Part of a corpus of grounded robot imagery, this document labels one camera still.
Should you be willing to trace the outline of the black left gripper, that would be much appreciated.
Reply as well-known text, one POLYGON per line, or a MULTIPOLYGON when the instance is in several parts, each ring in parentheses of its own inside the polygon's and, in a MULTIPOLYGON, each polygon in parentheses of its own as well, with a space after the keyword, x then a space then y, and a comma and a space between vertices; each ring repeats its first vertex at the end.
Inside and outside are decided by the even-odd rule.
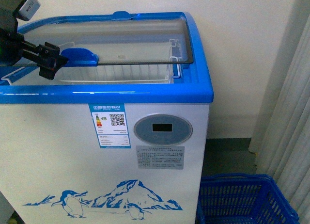
POLYGON ((54 80, 56 73, 68 63, 68 59, 60 55, 60 48, 51 43, 36 46, 23 41, 24 37, 17 33, 18 11, 26 0, 0 0, 0 65, 13 65, 22 56, 40 67, 39 76, 54 80))

